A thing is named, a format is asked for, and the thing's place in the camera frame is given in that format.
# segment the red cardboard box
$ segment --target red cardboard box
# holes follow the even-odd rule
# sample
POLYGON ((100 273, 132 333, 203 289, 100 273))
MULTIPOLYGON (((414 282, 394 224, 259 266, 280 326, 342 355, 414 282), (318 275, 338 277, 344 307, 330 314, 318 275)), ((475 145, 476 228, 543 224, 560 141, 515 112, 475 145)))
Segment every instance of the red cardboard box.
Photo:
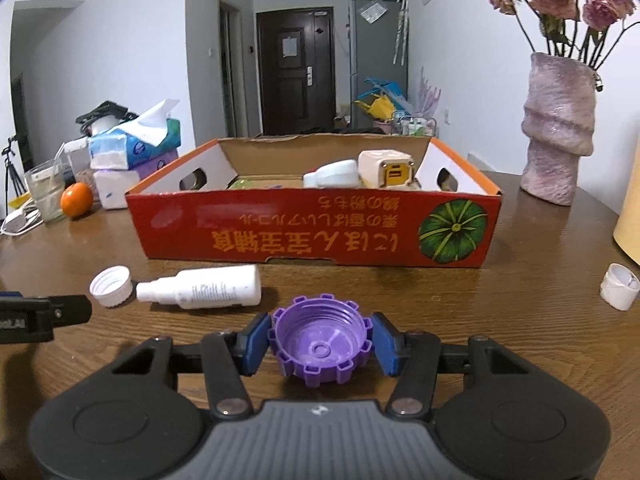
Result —
POLYGON ((213 140, 133 187, 127 203, 149 258, 479 267, 502 195, 439 140, 316 134, 213 140), (302 189, 304 173, 377 149, 410 154, 422 190, 302 189), (236 178, 259 189, 228 190, 236 178))

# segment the purple plastic lid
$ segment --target purple plastic lid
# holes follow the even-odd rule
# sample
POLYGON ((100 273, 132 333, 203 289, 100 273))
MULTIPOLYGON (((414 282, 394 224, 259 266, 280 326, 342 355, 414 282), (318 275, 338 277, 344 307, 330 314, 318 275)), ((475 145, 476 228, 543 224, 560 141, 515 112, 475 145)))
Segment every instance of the purple plastic lid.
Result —
POLYGON ((358 309, 333 294, 300 296, 289 308, 278 309, 269 341, 283 375, 296 375, 310 388, 349 381, 353 370, 367 363, 373 346, 371 320, 358 309))

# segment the orange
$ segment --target orange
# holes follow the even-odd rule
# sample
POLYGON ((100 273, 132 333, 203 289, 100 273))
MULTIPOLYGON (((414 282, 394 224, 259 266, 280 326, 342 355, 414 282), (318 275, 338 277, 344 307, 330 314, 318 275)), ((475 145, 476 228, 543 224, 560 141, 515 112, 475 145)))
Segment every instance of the orange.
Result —
POLYGON ((67 187, 60 198, 60 209, 69 218, 78 218, 88 213, 93 204, 94 194, 83 182, 67 187))

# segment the green pumpkin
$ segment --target green pumpkin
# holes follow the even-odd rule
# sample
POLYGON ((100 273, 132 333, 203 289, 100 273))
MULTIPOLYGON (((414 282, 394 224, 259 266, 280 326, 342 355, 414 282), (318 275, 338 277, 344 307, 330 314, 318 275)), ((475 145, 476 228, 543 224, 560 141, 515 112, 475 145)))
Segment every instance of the green pumpkin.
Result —
POLYGON ((480 245, 487 217, 484 208, 471 200, 439 205, 420 226, 420 252, 438 264, 464 260, 480 245))

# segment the refrigerator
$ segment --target refrigerator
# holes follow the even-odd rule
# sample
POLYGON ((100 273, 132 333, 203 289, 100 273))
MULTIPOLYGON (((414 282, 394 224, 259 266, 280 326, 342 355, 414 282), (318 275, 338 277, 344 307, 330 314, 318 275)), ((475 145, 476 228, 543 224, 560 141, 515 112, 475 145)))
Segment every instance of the refrigerator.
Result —
POLYGON ((372 0, 351 0, 349 8, 350 56, 351 56, 351 128, 369 128, 373 118, 353 102, 358 95, 372 89, 365 83, 368 77, 396 81, 407 95, 408 55, 401 65, 402 42, 398 63, 394 65, 396 34, 400 5, 384 2, 388 7, 380 18, 369 23, 360 15, 360 10, 372 0))

